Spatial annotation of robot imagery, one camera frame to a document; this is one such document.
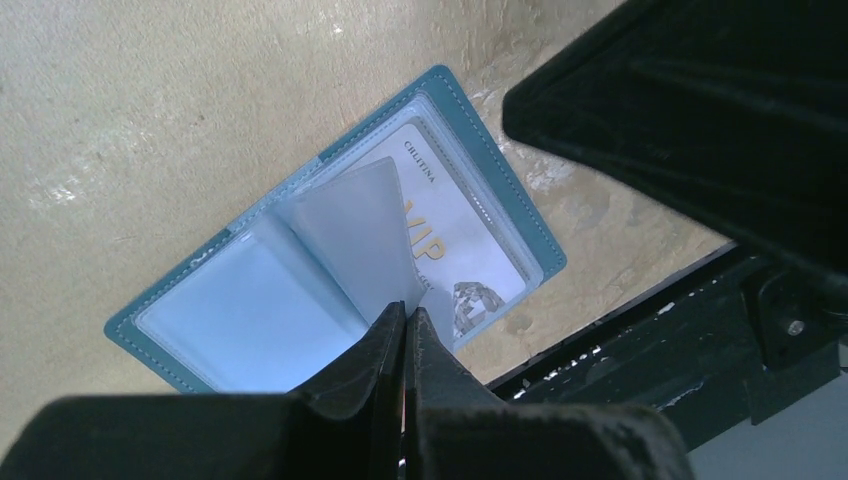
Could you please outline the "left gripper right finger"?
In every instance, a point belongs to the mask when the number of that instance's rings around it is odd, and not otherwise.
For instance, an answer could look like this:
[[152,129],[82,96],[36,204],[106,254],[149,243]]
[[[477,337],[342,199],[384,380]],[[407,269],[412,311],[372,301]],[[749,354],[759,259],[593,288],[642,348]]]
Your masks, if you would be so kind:
[[509,404],[442,344],[419,307],[406,331],[408,479],[690,479],[686,446],[637,405]]

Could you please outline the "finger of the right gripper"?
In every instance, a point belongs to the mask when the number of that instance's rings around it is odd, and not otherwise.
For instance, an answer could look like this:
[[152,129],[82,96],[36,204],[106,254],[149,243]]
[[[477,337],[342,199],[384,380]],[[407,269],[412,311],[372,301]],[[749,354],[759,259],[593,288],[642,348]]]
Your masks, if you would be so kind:
[[502,126],[847,288],[843,1],[627,1],[513,87]]

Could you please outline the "white VIP card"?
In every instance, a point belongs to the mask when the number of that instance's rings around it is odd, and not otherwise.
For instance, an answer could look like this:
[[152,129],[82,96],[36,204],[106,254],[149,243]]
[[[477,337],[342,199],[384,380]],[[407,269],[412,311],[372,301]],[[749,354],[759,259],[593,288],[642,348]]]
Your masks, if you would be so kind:
[[469,203],[414,123],[406,123],[360,159],[390,157],[401,184],[419,273],[452,295],[453,338],[462,342],[521,294],[527,282]]

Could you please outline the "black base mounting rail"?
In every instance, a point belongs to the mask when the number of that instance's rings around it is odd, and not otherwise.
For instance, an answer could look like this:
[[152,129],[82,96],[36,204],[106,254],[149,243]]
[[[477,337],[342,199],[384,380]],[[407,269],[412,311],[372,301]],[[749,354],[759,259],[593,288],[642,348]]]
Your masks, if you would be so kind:
[[513,404],[652,407],[697,448],[836,379],[847,290],[727,244],[489,385]]

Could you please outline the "blue card holder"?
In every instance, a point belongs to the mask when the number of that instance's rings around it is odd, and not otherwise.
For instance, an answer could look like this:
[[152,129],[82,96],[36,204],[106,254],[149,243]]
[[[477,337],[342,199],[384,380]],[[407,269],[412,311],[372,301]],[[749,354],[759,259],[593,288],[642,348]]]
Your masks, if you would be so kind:
[[[527,282],[462,342],[452,295],[412,252],[394,160],[360,159],[414,123]],[[449,351],[567,258],[453,73],[430,68],[115,314],[107,338],[179,391],[287,392],[361,340],[384,308],[426,309]]]

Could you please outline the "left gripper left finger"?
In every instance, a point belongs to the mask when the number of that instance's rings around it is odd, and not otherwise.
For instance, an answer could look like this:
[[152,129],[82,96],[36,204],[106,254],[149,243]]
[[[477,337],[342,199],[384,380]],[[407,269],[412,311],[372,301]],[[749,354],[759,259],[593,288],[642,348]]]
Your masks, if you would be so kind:
[[76,396],[53,401],[1,462],[5,479],[394,478],[406,312],[285,394]]

